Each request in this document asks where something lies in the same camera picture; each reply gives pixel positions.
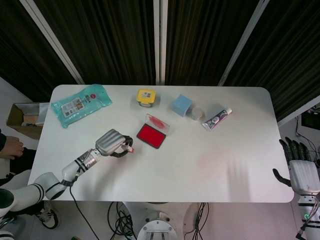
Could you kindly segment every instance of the cardboard box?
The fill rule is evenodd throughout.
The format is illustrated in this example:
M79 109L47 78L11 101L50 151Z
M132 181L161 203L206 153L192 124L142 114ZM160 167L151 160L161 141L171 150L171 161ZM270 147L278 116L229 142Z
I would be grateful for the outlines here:
M14 103L6 125L29 138L40 139L43 126L36 125L39 116L39 106L39 102Z

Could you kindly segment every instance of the shoe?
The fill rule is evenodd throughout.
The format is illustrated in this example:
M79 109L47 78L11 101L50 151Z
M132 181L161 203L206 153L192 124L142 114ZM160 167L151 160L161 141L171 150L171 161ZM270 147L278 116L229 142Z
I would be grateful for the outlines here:
M54 211L47 201L44 201L43 209L36 214L36 217L47 229L55 229L59 225L57 211Z

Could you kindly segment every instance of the teal package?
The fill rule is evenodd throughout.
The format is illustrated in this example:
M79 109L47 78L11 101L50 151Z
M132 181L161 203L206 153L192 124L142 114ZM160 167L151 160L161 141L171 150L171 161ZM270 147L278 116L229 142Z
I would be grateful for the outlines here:
M105 88L100 84L92 84L72 96L51 103L51 107L66 129L69 124L110 104L112 101Z

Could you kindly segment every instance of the white table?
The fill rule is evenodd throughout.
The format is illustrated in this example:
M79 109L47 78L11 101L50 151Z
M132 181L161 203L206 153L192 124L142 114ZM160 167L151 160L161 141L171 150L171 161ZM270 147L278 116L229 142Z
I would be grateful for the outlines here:
M60 85L50 102L82 90ZM152 108L139 106L140 88L156 90ZM62 180L61 170L110 129L133 138L133 154L106 157L72 187L78 201L122 202L264 202L292 200L291 188L273 175L289 177L278 140L279 129L269 93L260 87L106 85L113 104L63 129L51 107L47 112L29 184L45 172ZM213 116L223 108L233 113L211 132L201 122L172 111L183 94ZM136 137L149 113L170 125L159 149ZM58 200L72 200L69 191Z

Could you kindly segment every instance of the blue cube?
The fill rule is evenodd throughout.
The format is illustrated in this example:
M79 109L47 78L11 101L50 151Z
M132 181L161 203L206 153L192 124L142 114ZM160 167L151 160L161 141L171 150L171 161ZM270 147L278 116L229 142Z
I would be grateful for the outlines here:
M184 117L187 113L187 110L190 108L191 103L191 99L180 94L178 98L174 101L172 110L176 114L179 114L181 117Z

